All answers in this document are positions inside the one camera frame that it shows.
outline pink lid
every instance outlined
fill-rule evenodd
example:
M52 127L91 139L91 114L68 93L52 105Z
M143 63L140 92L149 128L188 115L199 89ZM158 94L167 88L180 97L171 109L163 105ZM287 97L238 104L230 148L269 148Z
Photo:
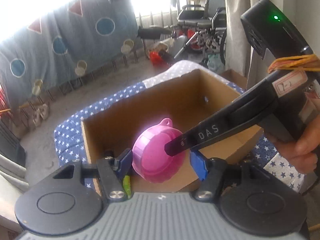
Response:
M169 156L164 145L182 133L172 128L169 118L146 129L135 142L132 166L145 180L164 182L170 179L182 166L185 153Z

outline brown cardboard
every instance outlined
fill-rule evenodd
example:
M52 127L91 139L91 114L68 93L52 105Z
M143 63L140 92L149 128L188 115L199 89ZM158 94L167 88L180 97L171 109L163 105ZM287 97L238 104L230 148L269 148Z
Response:
M185 132L238 96L235 90L210 73L196 69L124 98L82 122L88 161L95 163L106 150L113 150L119 155L126 148L132 148L146 128L158 124L165 117L171 118L173 126ZM254 147L261 133L260 127L253 126L201 152L206 157L219 157L236 163ZM131 178L135 192L188 191L197 184L197 175L189 163L189 151L178 173L164 183L149 183L139 175Z
M233 82L234 84L238 85L242 89L246 89L247 87L247 78L244 76L241 76L239 73L232 69L228 69L224 71L220 76L223 78Z

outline star-patterned fabric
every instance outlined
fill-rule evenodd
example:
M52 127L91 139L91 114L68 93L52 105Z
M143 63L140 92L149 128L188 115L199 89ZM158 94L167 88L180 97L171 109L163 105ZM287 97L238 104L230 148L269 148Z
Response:
M179 61L167 71L97 101L85 109L73 114L62 124L58 125L54 131L54 140L56 152L59 157L59 165L62 166L72 159L82 159L84 163L87 162L81 130L81 119L85 119L90 115L94 115L97 112L109 108L112 103L122 98L127 98L166 80L178 78L195 69L202 69L240 94L244 93L244 90L236 84L212 73L197 63L188 60ZM269 142L264 135L262 135L258 140L256 146L248 154L247 158L253 160L293 190L299 191L300 186L303 183L304 174L298 173L296 169L287 162L287 160L282 158L275 146ZM92 179L86 179L85 184L87 187L93 187Z
M84 139L82 136L81 121L98 112L109 108L114 102L122 98L128 98L146 89L145 85L140 82L129 86L119 92L103 98L92 105L76 112L63 123L59 124L54 130L54 143L56 153L59 158L59 166L74 159L81 159L83 163L88 163L87 155L84 148ZM85 179L87 187L94 187L92 179Z

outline wheelchair wheel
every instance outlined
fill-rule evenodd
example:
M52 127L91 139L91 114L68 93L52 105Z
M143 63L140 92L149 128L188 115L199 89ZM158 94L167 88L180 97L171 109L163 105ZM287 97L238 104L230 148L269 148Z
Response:
M226 37L227 37L227 30L223 32L221 43L220 43L220 59L223 65L226 65Z

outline green object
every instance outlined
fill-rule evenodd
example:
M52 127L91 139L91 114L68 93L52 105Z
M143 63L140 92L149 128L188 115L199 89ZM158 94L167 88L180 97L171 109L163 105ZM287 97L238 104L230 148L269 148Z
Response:
M125 175L122 181L122 186L124 191L126 192L128 198L131 198L131 184L130 184L130 176Z

